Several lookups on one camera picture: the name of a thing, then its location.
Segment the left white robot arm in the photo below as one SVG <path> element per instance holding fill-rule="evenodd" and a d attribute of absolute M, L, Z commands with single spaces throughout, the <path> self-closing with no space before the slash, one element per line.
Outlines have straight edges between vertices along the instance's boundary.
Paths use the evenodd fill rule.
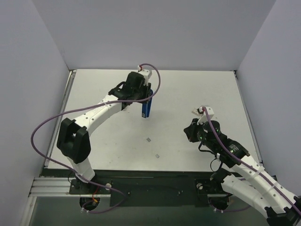
<path fill-rule="evenodd" d="M 126 81 L 112 88 L 99 107 L 71 120 L 62 120 L 57 139 L 57 148 L 67 157 L 76 178 L 81 181 L 80 188 L 87 194 L 96 190 L 95 171 L 92 169 L 88 156 L 91 152 L 90 136 L 107 119 L 131 105 L 131 101 L 142 104 L 142 117 L 148 118 L 151 109 L 151 83 L 150 70 L 141 69 L 130 72 Z"/>

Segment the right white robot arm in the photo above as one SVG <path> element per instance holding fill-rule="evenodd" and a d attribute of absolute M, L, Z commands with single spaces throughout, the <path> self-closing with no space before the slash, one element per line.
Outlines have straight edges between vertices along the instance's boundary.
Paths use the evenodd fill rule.
<path fill-rule="evenodd" d="M 270 176 L 237 141 L 220 130 L 217 121 L 191 124 L 183 131 L 192 143 L 206 146 L 207 152 L 231 171 L 219 168 L 211 175 L 210 187 L 232 194 L 259 211 L 270 226 L 295 226 L 301 220 L 301 199 Z"/>

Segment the blue stapler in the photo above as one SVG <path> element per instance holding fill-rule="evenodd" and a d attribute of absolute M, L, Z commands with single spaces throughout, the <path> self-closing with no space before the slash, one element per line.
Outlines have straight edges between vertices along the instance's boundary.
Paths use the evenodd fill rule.
<path fill-rule="evenodd" d="M 153 90 L 150 89 L 145 101 L 142 102 L 142 117 L 143 118 L 149 118 L 150 112 L 151 112 L 151 104 L 152 104 L 152 98 Z"/>

